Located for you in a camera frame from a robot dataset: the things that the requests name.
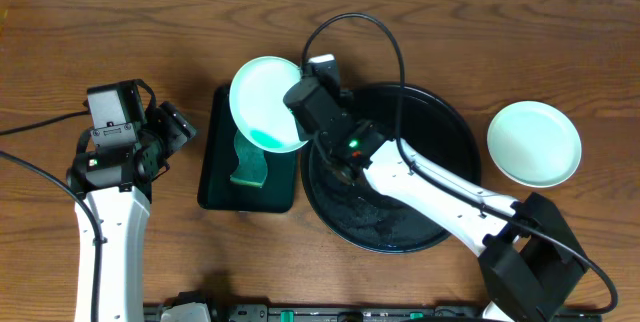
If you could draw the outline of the light green plate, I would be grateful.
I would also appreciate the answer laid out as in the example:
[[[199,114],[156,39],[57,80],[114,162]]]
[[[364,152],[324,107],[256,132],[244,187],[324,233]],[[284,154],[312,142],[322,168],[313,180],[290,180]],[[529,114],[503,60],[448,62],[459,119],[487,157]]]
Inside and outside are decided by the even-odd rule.
[[[487,130],[488,152],[511,180],[549,188],[570,179],[582,159],[574,123],[560,110],[538,101],[520,101],[501,109]]]
[[[296,64],[276,56],[252,59],[237,71],[230,87],[230,111],[249,142],[271,153],[297,151],[306,144],[300,140],[296,120],[283,102],[300,79]]]

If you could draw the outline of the green sponge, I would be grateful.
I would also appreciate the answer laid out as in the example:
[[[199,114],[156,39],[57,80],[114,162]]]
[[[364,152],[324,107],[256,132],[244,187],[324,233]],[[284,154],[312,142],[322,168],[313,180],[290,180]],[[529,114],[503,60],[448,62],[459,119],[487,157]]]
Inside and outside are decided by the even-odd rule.
[[[238,159],[230,181],[240,186],[262,188],[268,176],[264,151],[251,143],[240,131],[234,137],[233,147]]]

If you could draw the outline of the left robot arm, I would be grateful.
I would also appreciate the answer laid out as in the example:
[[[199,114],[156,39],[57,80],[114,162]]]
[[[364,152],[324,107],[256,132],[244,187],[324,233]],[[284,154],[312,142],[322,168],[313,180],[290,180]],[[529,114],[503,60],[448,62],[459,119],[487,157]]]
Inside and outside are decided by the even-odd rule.
[[[76,321],[142,321],[144,234],[151,184],[168,159],[196,135],[174,105],[156,107],[136,131],[138,140],[87,149],[96,134],[82,132],[67,184],[83,203],[75,207],[80,237]]]

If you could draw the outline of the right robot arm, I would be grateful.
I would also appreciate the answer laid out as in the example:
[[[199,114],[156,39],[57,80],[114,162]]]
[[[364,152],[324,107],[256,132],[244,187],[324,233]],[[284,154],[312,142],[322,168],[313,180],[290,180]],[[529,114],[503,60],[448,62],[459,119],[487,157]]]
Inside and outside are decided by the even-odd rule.
[[[485,318],[553,320],[592,262],[550,200],[486,190],[406,141],[404,128],[428,140],[435,120],[399,112],[388,127],[338,110],[298,124],[336,179],[406,205],[476,255],[492,300]]]

